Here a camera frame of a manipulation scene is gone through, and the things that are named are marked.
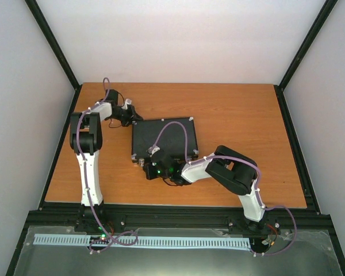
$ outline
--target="white slotted strip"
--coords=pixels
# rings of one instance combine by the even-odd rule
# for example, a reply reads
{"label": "white slotted strip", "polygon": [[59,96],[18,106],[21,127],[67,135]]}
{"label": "white slotted strip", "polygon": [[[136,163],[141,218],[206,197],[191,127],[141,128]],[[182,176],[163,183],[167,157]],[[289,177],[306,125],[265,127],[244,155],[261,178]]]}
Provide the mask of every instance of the white slotted strip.
{"label": "white slotted strip", "polygon": [[[60,235],[60,234],[35,234],[34,245],[48,246],[89,246],[90,235]],[[134,236],[125,236],[119,239],[123,243],[132,243]],[[95,247],[104,247],[108,240],[93,244]],[[113,247],[125,247],[113,244]],[[232,249],[249,250],[248,238],[243,237],[139,237],[138,242],[128,248],[160,248],[160,249]]]}

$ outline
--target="white wall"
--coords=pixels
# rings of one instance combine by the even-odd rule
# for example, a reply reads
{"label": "white wall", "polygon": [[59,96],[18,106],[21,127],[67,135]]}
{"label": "white wall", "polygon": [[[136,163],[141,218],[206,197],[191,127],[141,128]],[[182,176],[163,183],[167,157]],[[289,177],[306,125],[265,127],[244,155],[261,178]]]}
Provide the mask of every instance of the white wall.
{"label": "white wall", "polygon": [[345,0],[336,4],[285,90],[321,210],[345,254]]}
{"label": "white wall", "polygon": [[0,276],[38,206],[73,93],[25,2],[0,0]]}
{"label": "white wall", "polygon": [[279,83],[324,0],[39,0],[80,82]]}

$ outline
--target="black frame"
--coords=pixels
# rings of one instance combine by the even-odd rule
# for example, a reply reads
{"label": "black frame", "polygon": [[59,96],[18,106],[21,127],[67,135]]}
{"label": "black frame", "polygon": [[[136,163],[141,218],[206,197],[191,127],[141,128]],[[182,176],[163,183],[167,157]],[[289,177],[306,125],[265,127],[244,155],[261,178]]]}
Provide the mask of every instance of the black frame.
{"label": "black frame", "polygon": [[[43,195],[39,204],[39,209],[30,211],[23,227],[18,245],[13,254],[6,275],[13,275],[19,255],[30,226],[53,225],[53,226],[74,226],[78,218],[79,204],[72,203],[49,203],[45,202],[45,196],[55,170],[60,150],[64,143],[66,132],[68,129],[70,114],[74,111],[82,85],[80,85],[68,64],[58,42],[56,41],[43,13],[40,10],[36,0],[25,0],[28,8],[32,12],[39,27],[43,31],[49,45],[59,60],[65,74],[68,76],[70,83],[75,89],[74,97],[68,112],[68,116],[60,137],[59,144],[51,165],[48,179],[45,184]],[[278,98],[278,104],[281,110],[283,122],[287,131],[287,135],[292,148],[294,161],[300,177],[300,182],[306,199],[306,209],[292,209],[293,215],[297,221],[299,229],[323,229],[330,234],[331,242],[338,257],[338,261],[345,275],[345,258],[336,235],[334,225],[330,215],[320,214],[320,208],[314,193],[311,179],[306,168],[304,157],[299,145],[299,141],[292,123],[292,118],[284,97],[284,90],[290,79],[304,58],[307,50],[311,46],[321,27],[325,23],[328,15],[336,5],[337,0],[326,0],[313,25],[311,26],[307,36],[301,44],[293,61],[287,69],[283,79],[279,85],[275,85],[274,89]],[[179,206],[142,206],[142,205],[105,205],[107,213],[113,214],[116,220],[123,221],[125,228],[138,227],[162,227],[162,228],[228,228],[233,231],[228,221],[232,217],[242,216],[242,208],[200,208],[200,207],[179,207]],[[292,221],[285,210],[274,210],[271,216],[280,219],[283,229],[292,228]]]}

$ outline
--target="wooden table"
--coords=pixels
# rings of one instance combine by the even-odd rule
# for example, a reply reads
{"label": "wooden table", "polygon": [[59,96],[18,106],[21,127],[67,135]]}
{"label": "wooden table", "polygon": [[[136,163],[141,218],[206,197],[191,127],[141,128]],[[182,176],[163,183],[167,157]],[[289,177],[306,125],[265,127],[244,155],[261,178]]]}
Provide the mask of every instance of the wooden table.
{"label": "wooden table", "polygon": [[[267,206],[306,208],[305,198],[273,85],[114,83],[145,119],[194,117],[200,157],[220,144],[257,162]],[[101,83],[85,83],[75,108],[103,98]],[[105,203],[241,206],[238,197],[213,179],[184,187],[148,181],[131,161],[132,127],[102,123],[99,181]],[[47,202],[80,202],[81,175],[67,135],[46,196]]]}

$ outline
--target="brown wooden surface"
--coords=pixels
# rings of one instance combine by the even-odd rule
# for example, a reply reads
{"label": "brown wooden surface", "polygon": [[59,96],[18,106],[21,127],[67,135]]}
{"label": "brown wooden surface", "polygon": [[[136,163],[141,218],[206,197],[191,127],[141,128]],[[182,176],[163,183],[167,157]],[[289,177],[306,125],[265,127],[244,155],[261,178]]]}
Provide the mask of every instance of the brown wooden surface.
{"label": "brown wooden surface", "polygon": [[[266,205],[306,208],[288,137],[272,85],[115,83],[145,119],[194,117],[200,157],[220,144],[257,162]],[[83,111],[104,92],[101,83],[85,83],[75,111]],[[238,197],[213,179],[169,187],[148,181],[131,161],[132,127],[102,123],[99,181],[105,203],[240,206]],[[81,176],[67,135],[46,196],[48,202],[80,202]]]}

